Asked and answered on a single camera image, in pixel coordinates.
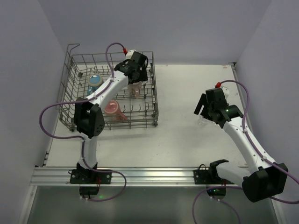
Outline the blue printed cup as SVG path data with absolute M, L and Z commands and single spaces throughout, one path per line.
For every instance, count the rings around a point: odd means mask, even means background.
M 103 84 L 103 77 L 98 74 L 93 74 L 88 79 L 87 95 L 95 92 Z

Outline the aluminium mounting rail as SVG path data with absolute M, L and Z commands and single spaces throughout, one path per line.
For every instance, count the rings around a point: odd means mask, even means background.
M 35 168 L 30 180 L 34 186 L 86 186 L 94 187 L 95 184 L 71 183 L 71 171 L 74 167 L 42 167 Z M 127 187 L 193 187 L 216 186 L 221 182 L 199 180 L 198 168 L 115 168 L 118 172 L 107 177 L 108 184 L 102 186 L 122 187 L 124 178 Z

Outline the salmon pink mug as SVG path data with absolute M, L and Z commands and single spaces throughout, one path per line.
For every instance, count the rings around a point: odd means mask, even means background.
M 116 100 L 110 100 L 104 108 L 104 112 L 112 121 L 128 120 L 127 116 L 122 113 L 120 105 Z

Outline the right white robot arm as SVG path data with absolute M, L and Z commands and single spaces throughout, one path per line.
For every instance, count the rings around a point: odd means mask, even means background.
M 276 161 L 263 149 L 252 134 L 243 114 L 236 105 L 229 105 L 222 88 L 203 93 L 194 114 L 214 122 L 233 140 L 248 169 L 235 166 L 226 159 L 211 162 L 208 177 L 215 182 L 227 180 L 243 189 L 251 202 L 281 194 L 284 190 L 288 168 Z

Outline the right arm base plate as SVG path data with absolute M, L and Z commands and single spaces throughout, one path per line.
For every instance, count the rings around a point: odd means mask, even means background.
M 195 184 L 205 185 L 206 188 L 209 188 L 212 185 L 225 186 L 227 184 L 233 184 L 228 180 L 212 177 L 209 168 L 204 164 L 201 164 L 197 169 L 193 170 L 193 178 Z M 227 192 L 226 189 L 216 188 L 216 189 L 208 190 L 207 194 L 211 198 L 216 198 L 221 200 L 224 199 L 226 192 Z

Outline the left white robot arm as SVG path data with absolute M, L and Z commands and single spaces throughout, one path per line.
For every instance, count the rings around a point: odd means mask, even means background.
M 84 169 L 97 167 L 97 141 L 104 129 L 103 111 L 108 102 L 128 84 L 148 79 L 148 57 L 137 51 L 130 51 L 128 54 L 123 62 L 112 68 L 111 76 L 94 93 L 84 102 L 80 102 L 80 99 L 76 101 L 74 123 L 83 137 L 79 167 Z

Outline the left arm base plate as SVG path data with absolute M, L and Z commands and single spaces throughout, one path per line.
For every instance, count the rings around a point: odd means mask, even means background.
M 101 184 L 110 184 L 112 172 L 94 172 L 78 166 L 76 169 L 68 171 L 70 174 L 70 184 L 79 184 L 79 195 L 91 199 L 99 193 Z

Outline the pale pink mug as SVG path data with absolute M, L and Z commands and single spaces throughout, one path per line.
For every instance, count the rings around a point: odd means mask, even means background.
M 135 98 L 140 97 L 141 88 L 142 88 L 142 81 L 133 84 L 128 84 L 128 91 L 130 92 L 130 94 L 133 94 Z

